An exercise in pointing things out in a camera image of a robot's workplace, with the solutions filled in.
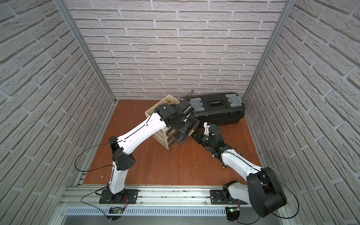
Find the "transparent grey top drawer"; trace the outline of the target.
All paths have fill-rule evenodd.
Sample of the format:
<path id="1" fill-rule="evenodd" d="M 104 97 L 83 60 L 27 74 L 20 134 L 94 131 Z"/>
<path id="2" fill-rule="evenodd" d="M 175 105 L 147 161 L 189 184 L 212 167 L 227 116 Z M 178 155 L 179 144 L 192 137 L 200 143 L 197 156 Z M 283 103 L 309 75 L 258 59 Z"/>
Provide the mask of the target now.
<path id="1" fill-rule="evenodd" d="M 184 121 L 184 126 L 182 128 L 170 128 L 166 134 L 172 141 L 175 141 L 175 143 L 183 145 L 197 129 L 199 122 L 200 121 L 197 118 L 189 116 Z"/>

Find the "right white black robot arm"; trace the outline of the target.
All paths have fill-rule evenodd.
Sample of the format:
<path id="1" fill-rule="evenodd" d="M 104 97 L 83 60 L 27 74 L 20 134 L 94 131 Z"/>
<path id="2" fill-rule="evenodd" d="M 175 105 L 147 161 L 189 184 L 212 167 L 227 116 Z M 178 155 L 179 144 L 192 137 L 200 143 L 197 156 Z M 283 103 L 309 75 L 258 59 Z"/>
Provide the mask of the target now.
<path id="1" fill-rule="evenodd" d="M 223 185 L 221 191 L 212 191 L 215 197 L 221 197 L 217 202 L 250 204 L 262 218 L 287 204 L 287 197 L 275 172 L 269 167 L 262 168 L 251 163 L 226 144 L 220 127 L 208 126 L 205 131 L 192 134 L 192 137 L 218 159 L 223 168 L 232 168 L 247 182 L 243 185 L 232 181 Z"/>

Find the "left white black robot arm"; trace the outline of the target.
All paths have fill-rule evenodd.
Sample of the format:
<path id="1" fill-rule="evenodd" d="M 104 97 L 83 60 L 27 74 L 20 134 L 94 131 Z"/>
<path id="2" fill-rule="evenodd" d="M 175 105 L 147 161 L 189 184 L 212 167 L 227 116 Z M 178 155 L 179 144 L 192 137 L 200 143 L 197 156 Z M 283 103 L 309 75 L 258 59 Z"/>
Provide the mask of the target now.
<path id="1" fill-rule="evenodd" d="M 125 191 L 127 173 L 136 163 L 132 152 L 156 132 L 169 128 L 169 137 L 183 144 L 195 131 L 199 121 L 192 105 L 182 100 L 179 104 L 163 103 L 155 107 L 152 114 L 126 134 L 109 138 L 112 150 L 112 175 L 100 195 L 100 204 L 129 203 L 130 194 Z"/>

